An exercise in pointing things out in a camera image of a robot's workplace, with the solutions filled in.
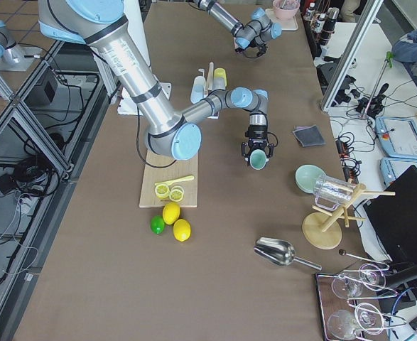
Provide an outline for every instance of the mint green bowl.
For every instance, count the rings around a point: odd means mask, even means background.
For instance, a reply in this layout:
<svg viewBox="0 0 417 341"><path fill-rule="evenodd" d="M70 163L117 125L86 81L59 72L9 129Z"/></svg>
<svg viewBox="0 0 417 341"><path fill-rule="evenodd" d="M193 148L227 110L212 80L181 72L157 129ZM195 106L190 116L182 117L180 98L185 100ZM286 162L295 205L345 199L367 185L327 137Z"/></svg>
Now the mint green bowl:
<svg viewBox="0 0 417 341"><path fill-rule="evenodd" d="M325 172L314 165L302 165L295 172L295 181L298 188L303 192L313 194L315 180Z"/></svg>

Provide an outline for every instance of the bottle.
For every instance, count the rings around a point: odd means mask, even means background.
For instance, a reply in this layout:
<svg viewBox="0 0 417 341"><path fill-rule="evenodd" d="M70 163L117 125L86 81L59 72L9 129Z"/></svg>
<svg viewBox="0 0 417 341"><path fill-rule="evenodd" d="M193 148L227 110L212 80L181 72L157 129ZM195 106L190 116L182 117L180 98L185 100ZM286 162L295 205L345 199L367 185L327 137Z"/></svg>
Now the bottle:
<svg viewBox="0 0 417 341"><path fill-rule="evenodd" d="M330 41L332 33L335 32L335 25L337 16L339 14L339 9L336 7L332 7L328 9L327 15L328 17L325 19L322 27L322 33L320 34L319 43L321 45L327 45Z"/></svg>
<svg viewBox="0 0 417 341"><path fill-rule="evenodd" d="M313 20L315 12L315 2L311 2L309 7L306 9L305 15L303 16L304 21L311 21Z"/></svg>
<svg viewBox="0 0 417 341"><path fill-rule="evenodd" d="M314 33L322 32L324 22L325 22L325 14L322 13L319 15L317 21L315 22Z"/></svg>

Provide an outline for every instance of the person's arm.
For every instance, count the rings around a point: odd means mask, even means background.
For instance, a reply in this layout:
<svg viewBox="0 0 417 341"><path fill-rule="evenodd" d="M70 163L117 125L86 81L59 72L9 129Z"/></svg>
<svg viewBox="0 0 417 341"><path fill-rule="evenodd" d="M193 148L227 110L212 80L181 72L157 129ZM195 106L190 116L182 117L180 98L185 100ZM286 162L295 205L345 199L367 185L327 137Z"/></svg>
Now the person's arm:
<svg viewBox="0 0 417 341"><path fill-rule="evenodd" d="M417 29L399 39L391 51L399 62L417 62Z"/></svg>

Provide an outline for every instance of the power strip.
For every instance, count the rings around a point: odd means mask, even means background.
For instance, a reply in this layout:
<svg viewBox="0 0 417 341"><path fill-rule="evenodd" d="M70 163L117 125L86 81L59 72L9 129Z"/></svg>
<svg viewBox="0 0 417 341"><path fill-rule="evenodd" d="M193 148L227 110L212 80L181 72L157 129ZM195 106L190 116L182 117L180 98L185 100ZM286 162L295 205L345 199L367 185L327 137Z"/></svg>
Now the power strip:
<svg viewBox="0 0 417 341"><path fill-rule="evenodd" d="M337 153L339 154L339 159L341 160L342 166L342 172L344 173L344 178L346 181L351 181L352 183L358 183L358 177L353 173L352 169L349 166L345 165L345 162L343 162L343 159L346 157L350 157L348 146L345 142L342 142L341 140L336 140L336 149Z"/></svg>

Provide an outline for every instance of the measuring pitcher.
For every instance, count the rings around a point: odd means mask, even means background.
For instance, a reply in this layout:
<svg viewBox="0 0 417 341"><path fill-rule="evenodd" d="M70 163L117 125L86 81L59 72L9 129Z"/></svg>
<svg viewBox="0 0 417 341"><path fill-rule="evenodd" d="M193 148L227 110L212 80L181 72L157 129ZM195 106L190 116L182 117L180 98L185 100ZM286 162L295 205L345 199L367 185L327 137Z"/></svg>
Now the measuring pitcher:
<svg viewBox="0 0 417 341"><path fill-rule="evenodd" d="M315 180L315 204L326 210L334 211L340 205L347 204L352 199L355 186L356 184L354 183L348 183L322 174ZM320 203L320 199L332 203L332 206Z"/></svg>

